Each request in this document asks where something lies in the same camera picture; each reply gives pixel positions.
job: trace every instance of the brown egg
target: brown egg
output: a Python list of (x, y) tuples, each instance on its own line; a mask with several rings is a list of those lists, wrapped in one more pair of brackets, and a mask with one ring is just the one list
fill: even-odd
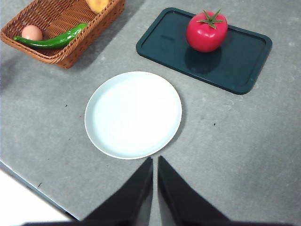
[(28, 25), (22, 30), (22, 37), (30, 40), (42, 40), (43, 34), (38, 27)]

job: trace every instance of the white plate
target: white plate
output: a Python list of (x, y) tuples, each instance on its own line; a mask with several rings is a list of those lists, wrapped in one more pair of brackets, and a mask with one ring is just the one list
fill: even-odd
[(182, 106), (174, 87), (148, 72), (127, 72), (91, 96), (85, 127), (92, 143), (119, 159), (138, 159), (164, 147), (175, 135)]

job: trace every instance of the woven basket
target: woven basket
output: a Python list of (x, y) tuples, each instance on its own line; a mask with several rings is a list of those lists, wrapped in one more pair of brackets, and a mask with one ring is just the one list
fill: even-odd
[[(70, 68), (87, 47), (122, 13), (125, 0), (111, 0), (99, 14), (93, 13), (85, 0), (34, 0), (1, 30), (6, 44), (46, 64)], [(31, 49), (13, 40), (26, 25), (35, 25), (44, 39), (51, 39), (80, 23), (88, 26), (66, 47)]]

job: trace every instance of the potato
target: potato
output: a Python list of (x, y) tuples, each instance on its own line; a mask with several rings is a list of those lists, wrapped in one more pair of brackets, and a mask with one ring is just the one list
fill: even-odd
[(110, 0), (86, 0), (90, 9), (96, 14), (100, 13), (107, 6), (109, 1)]

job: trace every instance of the tomato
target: tomato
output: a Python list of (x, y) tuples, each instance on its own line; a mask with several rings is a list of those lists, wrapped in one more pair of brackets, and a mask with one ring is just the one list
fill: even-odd
[(228, 30), (224, 15), (204, 11), (195, 15), (189, 22), (186, 30), (186, 39), (189, 45), (200, 52), (212, 52), (225, 40)]

